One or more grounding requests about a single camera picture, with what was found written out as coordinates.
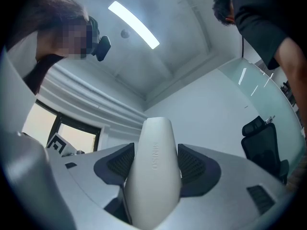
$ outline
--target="man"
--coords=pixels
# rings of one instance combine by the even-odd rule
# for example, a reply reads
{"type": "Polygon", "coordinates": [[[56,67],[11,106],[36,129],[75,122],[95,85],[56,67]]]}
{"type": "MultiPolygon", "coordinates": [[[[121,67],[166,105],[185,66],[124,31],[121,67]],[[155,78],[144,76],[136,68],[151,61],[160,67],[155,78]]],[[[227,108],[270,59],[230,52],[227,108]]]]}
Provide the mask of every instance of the man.
{"type": "Polygon", "coordinates": [[[285,72],[307,127],[305,0],[214,0],[215,17],[236,25],[268,69],[285,72]]]}

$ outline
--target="black office chair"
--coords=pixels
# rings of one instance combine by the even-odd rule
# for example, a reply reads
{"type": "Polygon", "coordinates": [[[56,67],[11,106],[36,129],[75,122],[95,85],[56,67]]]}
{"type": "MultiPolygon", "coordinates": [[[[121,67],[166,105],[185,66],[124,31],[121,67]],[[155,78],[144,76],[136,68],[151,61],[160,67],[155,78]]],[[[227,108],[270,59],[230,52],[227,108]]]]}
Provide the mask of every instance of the black office chair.
{"type": "Polygon", "coordinates": [[[276,128],[273,123],[261,125],[252,130],[242,139],[241,144],[247,159],[265,169],[282,183],[287,183],[289,162],[279,159],[276,128]]]}
{"type": "Polygon", "coordinates": [[[265,122],[260,116],[258,116],[253,121],[243,126],[242,135],[250,136],[253,133],[257,132],[257,130],[259,130],[260,128],[263,128],[264,126],[265,126],[265,122]]]}

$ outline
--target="window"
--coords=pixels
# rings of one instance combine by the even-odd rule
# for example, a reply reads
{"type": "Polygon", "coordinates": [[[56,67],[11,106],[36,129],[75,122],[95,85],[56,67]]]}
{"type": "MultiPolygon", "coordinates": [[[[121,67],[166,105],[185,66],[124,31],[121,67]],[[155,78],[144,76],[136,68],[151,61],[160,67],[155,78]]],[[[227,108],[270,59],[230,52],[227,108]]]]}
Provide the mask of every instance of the window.
{"type": "Polygon", "coordinates": [[[79,122],[46,106],[39,100],[32,107],[22,132],[44,147],[57,132],[77,150],[97,151],[101,128],[79,122]]]}
{"type": "Polygon", "coordinates": [[[22,132],[38,140],[44,147],[57,115],[34,103],[22,132]]]}

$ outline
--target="fluorescent light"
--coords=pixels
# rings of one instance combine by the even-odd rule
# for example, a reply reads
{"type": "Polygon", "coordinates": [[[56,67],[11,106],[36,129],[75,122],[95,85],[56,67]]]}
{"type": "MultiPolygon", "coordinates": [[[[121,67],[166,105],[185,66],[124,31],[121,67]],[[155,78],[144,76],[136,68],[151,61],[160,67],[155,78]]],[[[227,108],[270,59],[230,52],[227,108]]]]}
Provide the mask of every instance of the fluorescent light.
{"type": "Polygon", "coordinates": [[[239,80],[239,85],[241,85],[241,82],[243,80],[244,74],[245,74],[246,68],[243,69],[242,74],[241,74],[241,78],[239,80]]]}
{"type": "Polygon", "coordinates": [[[147,29],[147,27],[119,2],[113,2],[108,8],[129,26],[131,26],[132,29],[136,31],[137,34],[142,37],[142,39],[144,39],[150,48],[154,49],[160,44],[154,35],[147,29]]]}
{"type": "Polygon", "coordinates": [[[254,89],[253,93],[250,96],[252,96],[255,93],[257,88],[258,88],[258,85],[256,86],[256,88],[254,89]]]}
{"type": "Polygon", "coordinates": [[[272,78],[274,72],[272,73],[272,75],[269,77],[269,79],[267,80],[267,82],[265,83],[265,85],[263,87],[265,87],[267,85],[267,83],[269,82],[269,80],[272,78]]]}

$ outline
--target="ceiling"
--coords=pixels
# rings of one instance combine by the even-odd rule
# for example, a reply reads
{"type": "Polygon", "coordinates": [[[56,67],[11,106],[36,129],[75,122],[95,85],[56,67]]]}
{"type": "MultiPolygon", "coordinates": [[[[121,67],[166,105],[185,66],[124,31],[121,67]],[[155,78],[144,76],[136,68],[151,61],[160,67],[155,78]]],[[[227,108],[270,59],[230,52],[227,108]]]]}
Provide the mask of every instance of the ceiling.
{"type": "Polygon", "coordinates": [[[228,48],[232,50],[232,46],[223,42],[216,43],[215,38],[225,31],[210,32],[218,24],[211,22],[212,0],[116,0],[157,38],[160,45],[155,49],[108,9],[115,0],[76,1],[98,21],[100,34],[107,35],[112,45],[104,61],[88,56],[82,65],[88,68],[89,74],[92,68],[101,69],[145,101],[158,86],[172,81],[193,60],[206,59],[214,50],[223,53],[228,48]],[[123,29],[130,32],[129,38],[121,37],[123,29]]]}

